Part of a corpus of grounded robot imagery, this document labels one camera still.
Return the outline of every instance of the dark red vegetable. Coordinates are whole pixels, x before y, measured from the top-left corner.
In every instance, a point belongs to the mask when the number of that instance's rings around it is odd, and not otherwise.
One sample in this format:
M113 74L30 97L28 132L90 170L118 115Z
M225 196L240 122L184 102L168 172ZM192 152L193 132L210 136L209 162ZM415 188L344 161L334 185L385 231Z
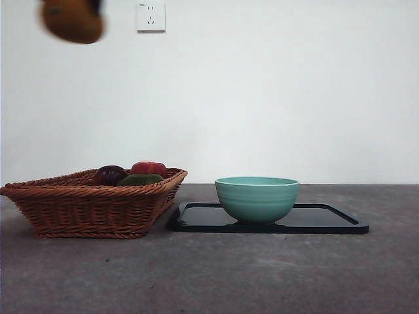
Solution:
M127 172L119 166L103 166L93 176L93 185L116 186L125 179Z

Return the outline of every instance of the brown object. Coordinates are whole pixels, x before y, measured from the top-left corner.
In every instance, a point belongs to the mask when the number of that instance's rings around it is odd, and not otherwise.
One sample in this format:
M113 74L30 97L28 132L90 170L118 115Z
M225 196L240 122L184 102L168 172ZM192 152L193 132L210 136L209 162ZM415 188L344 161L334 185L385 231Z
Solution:
M44 0L43 22L53 34L66 41L90 44L103 33L99 3L89 0Z
M39 237L143 237L169 209L181 182L182 169L145 186L92 186L96 169L51 179L6 184L0 194L11 199Z

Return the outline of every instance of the teal bowl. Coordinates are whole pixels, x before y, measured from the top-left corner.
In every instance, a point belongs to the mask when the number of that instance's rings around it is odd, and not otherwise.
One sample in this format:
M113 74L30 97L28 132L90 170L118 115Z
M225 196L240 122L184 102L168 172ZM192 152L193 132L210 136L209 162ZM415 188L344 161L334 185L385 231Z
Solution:
M231 177L215 180L224 210L244 224L273 224L292 210L299 182L270 177Z

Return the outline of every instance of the outlet plate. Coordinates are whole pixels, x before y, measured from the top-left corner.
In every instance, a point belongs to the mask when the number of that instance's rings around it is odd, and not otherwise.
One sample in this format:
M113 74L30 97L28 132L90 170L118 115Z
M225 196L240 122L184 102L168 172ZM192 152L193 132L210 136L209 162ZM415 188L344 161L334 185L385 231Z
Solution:
M137 4L137 32L164 33L166 31L166 4L140 1Z

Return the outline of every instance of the gray countertop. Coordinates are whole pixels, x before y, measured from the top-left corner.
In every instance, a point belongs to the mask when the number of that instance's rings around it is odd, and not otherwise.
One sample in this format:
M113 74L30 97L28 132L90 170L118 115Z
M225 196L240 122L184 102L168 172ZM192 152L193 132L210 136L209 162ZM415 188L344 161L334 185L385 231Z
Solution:
M419 186L301 186L297 202L364 218L364 235L173 232L183 184L141 239L39 239L1 198L1 312L419 313Z

